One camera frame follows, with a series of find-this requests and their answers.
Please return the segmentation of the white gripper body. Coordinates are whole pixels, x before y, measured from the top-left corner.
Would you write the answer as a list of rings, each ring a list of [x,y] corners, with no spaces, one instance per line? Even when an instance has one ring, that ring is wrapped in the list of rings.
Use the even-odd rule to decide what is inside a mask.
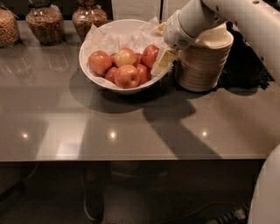
[[[200,14],[196,10],[176,10],[166,21],[164,42],[171,48],[184,50],[200,33]]]

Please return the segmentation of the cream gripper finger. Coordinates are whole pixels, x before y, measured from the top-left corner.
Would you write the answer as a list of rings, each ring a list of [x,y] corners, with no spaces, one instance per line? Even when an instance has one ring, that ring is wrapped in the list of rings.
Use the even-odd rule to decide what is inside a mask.
[[[166,74],[173,66],[173,61],[178,59],[178,51],[166,47],[160,48],[157,54],[156,61],[154,62],[151,75],[159,76],[161,74]]]
[[[165,29],[165,22],[157,25],[154,27],[151,31],[151,33],[155,36],[163,36],[164,35],[164,29]]]

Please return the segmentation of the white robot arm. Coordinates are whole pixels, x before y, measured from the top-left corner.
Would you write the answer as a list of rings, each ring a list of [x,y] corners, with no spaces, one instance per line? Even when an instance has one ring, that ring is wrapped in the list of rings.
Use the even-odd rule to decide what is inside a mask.
[[[263,0],[190,0],[167,20],[151,73],[172,66],[178,50],[188,48],[205,30],[230,21],[239,29],[276,83],[280,84],[280,12]],[[266,158],[256,181],[248,224],[280,224],[280,145]]]

